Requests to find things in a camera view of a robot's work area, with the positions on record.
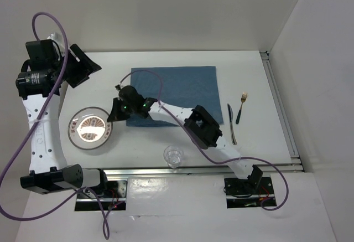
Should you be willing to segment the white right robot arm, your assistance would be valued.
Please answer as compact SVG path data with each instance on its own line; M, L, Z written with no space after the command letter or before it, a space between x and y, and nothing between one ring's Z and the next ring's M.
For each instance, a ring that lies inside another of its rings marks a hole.
M247 161L227 142L216 120L200 105L195 108L183 108L166 104L152 97L144 98L130 86L115 86L118 96L113 99L108 122L118 122L129 119L132 115L143 119L164 121L180 126L192 142L205 156L205 150L213 149L221 161L214 161L205 156L211 163L228 165L236 178L241 181L242 189L254 193L261 186L262 170Z

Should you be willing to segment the aluminium right side rail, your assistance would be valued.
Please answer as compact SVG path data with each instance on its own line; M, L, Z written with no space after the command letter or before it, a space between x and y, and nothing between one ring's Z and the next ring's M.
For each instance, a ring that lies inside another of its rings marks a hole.
M299 156L299 152L295 143L295 139L289 124L289 120L287 118L287 114L285 112L285 107L282 102L282 98L275 80L275 76L271 67L269 53L268 52L259 52L261 56L261 60L263 63L263 67L268 79L268 83L270 86L270 91L273 95L273 100L275 103L275 107L277 109L277 114L280 120L280 124L283 130L283 134L285 137L285 141L287 144L287 148L289 151L289 155L291 158L291 165L292 166L300 166L300 171L303 171L303 165L301 158Z

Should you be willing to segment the aluminium rail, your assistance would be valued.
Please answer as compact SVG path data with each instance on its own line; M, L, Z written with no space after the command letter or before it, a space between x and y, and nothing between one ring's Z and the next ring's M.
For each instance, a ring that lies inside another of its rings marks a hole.
M268 52L259 52L261 56L261 60L263 63L263 67L268 79L268 83L270 86L270 91L273 95L273 100L275 103L275 107L277 109L277 114L280 120L280 124L283 130L283 134L285 137L285 141L287 144L287 148L289 151L289 155L291 158L291 165L292 166L300 166L300 171L303 171L303 165L301 158L299 156L299 152L295 143L295 139L289 124L289 120L287 118L287 114L285 112L285 107L282 102L282 98L275 80L275 76L271 67L269 53Z
M299 156L291 157L290 164L276 164L281 172L303 172ZM205 176L223 174L226 177L234 177L230 167L227 166L208 166L208 167L181 167L172 169L169 167L158 168L122 168L122 169L103 169L108 178L123 178L123 177L164 177L164 176Z

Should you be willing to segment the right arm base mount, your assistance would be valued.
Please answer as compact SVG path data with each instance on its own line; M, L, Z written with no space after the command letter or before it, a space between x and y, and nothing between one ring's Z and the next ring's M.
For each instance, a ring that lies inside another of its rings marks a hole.
M270 176L263 177L253 192L246 190L241 180L234 177L224 178L224 184L223 192L226 195L228 209L261 207L261 202L264 202L265 207L277 206Z

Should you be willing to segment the dark handled knife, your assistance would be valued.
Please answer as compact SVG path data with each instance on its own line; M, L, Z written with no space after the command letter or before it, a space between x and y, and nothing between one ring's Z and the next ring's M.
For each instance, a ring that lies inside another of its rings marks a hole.
M233 129L233 110L232 110L232 107L230 104L227 104L227 109L228 109L229 126L230 126L232 144L237 145L237 140L236 140L235 132Z

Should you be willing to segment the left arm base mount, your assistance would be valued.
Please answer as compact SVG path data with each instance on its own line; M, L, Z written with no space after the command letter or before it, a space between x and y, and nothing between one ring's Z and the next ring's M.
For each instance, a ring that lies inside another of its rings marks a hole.
M124 211L126 210L128 179L108 179L96 187L92 187L98 196L104 211ZM88 189L76 196L75 211L76 212L95 212L99 211L100 206L95 195Z

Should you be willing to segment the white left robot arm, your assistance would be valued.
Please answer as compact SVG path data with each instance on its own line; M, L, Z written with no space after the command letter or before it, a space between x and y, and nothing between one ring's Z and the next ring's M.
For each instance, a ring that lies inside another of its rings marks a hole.
M60 87L77 87L101 70L77 44L65 50L64 39L53 33L44 40L25 44L26 60L15 81L28 116L31 160L29 175L20 178L22 188L49 194L88 187L97 197L105 196L109 183L102 169L69 165L60 141Z

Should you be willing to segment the blue cloth placemat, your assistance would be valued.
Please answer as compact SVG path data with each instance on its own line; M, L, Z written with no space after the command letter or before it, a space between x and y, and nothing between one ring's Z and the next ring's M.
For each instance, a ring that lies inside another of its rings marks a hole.
M178 107L201 105L223 124L214 66L132 68L131 72L131 86L143 97L160 95L162 102Z

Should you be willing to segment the aluminium front rail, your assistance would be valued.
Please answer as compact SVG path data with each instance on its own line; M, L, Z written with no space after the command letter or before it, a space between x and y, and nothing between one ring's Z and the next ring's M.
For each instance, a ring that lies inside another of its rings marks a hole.
M291 157L290 164L276 164L281 172L303 172L299 156ZM227 166L208 166L208 167L181 167L172 169L169 167L158 168L122 168L122 169L103 169L108 178L123 178L123 177L164 177L164 176L205 176L223 174L226 177L234 177L230 167Z

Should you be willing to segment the clear plastic cup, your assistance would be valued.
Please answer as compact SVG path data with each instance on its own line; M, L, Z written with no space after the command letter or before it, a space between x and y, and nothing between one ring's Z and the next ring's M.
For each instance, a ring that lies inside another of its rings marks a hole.
M182 148L174 145L168 146L163 154L166 163L172 169L178 168L181 165L183 156L184 151Z

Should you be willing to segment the orange patterned plate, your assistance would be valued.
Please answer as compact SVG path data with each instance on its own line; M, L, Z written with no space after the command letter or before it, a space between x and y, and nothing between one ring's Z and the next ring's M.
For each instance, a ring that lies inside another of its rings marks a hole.
M104 145L113 130L107 121L108 113L100 107L86 107L79 110L70 120L68 137L81 150L94 150Z

